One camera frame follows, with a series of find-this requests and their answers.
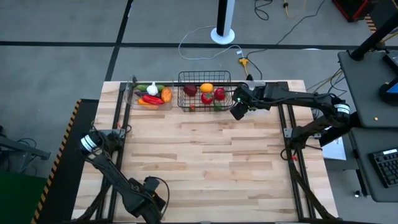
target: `yellow pepper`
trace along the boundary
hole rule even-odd
[[[143,106],[143,107],[145,107],[145,108],[147,108],[147,109],[150,109],[150,110],[157,110],[157,109],[159,109],[159,106],[157,106],[157,105],[152,105],[152,104],[150,104],[150,103],[147,103],[147,102],[145,102],[142,98],[140,98],[140,99],[138,100],[138,104],[141,105],[141,106]]]
[[[170,101],[172,101],[172,96],[173,96],[173,93],[172,93],[172,90],[171,89],[169,89],[169,88],[164,88],[163,90],[162,90],[162,100],[165,102],[165,103],[168,103],[168,102],[170,102]]]
[[[210,83],[204,83],[200,86],[200,91],[203,93],[211,93],[214,90],[214,87]]]

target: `yellow and black tape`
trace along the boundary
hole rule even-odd
[[[68,127],[67,127],[67,130],[65,131],[65,134],[63,135],[61,146],[59,148],[57,156],[55,157],[54,165],[51,168],[51,173],[50,173],[50,175],[49,175],[49,177],[47,179],[47,182],[45,183],[42,195],[40,197],[39,203],[37,204],[37,208],[36,208],[36,211],[35,211],[34,216],[32,218],[32,221],[30,221],[31,224],[36,224],[38,222],[38,220],[39,220],[40,212],[43,209],[45,198],[46,198],[47,194],[49,193],[49,189],[50,189],[51,183],[52,183],[52,181],[54,179],[55,172],[57,171],[58,164],[60,163],[60,159],[62,157],[62,152],[63,152],[63,150],[65,148],[66,143],[67,143],[67,140],[68,140],[68,137],[69,137],[69,134],[70,134],[70,130],[72,129],[73,122],[75,121],[75,116],[76,116],[77,111],[79,109],[80,103],[81,103],[81,100],[78,100],[76,102],[75,109],[73,110],[73,113],[70,116]]]
[[[373,34],[377,29],[376,29],[376,26],[373,23],[372,18],[369,15],[367,15],[367,16],[365,16],[365,21],[368,24],[368,27],[371,30],[372,34]]]

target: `keyboard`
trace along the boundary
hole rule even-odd
[[[370,153],[369,156],[383,186],[398,186],[398,149]]]

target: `white cable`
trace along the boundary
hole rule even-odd
[[[217,54],[215,54],[215,55],[212,56],[211,58],[187,58],[187,57],[182,56],[181,51],[180,51],[180,47],[181,47],[182,42],[185,40],[185,38],[187,38],[188,35],[190,35],[190,34],[193,33],[193,32],[196,32],[196,31],[198,31],[198,30],[200,30],[200,29],[213,28],[213,27],[216,27],[216,26],[199,27],[199,28],[195,29],[194,31],[191,31],[191,32],[187,33],[187,34],[184,36],[184,38],[181,40],[180,44],[178,45],[178,54],[180,55],[180,57],[181,57],[181,58],[184,58],[184,59],[186,59],[186,60],[211,60],[211,59],[213,59],[213,58],[219,56],[220,54],[226,52],[226,51],[229,50],[231,47],[238,47],[238,48],[241,50],[242,58],[244,58],[242,48],[241,48],[240,46],[236,45],[236,44],[235,44],[235,45],[231,45],[231,46],[229,46],[227,49],[224,49],[224,50],[218,52]]]

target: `red equipment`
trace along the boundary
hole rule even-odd
[[[348,22],[363,20],[376,3],[375,0],[333,0]]]

